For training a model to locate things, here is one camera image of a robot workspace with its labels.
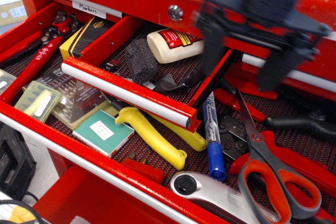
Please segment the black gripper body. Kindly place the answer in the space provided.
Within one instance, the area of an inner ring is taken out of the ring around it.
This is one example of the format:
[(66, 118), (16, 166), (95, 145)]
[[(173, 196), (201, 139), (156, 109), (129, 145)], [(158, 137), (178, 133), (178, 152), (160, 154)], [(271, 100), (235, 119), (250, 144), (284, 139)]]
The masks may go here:
[(224, 37), (270, 50), (314, 54), (331, 27), (295, 9), (298, 0), (204, 0), (196, 26), (221, 28)]

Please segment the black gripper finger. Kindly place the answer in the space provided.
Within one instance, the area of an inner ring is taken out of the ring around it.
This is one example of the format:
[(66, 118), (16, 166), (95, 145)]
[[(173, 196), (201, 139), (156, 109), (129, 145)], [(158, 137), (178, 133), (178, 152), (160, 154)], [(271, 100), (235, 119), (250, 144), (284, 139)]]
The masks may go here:
[(221, 28), (206, 28), (203, 31), (204, 49), (202, 53), (201, 72), (210, 76), (215, 67), (229, 51), (229, 48), (223, 45), (223, 31)]
[(274, 90), (280, 81), (301, 62), (302, 50), (299, 48), (272, 51), (258, 74), (261, 91)]

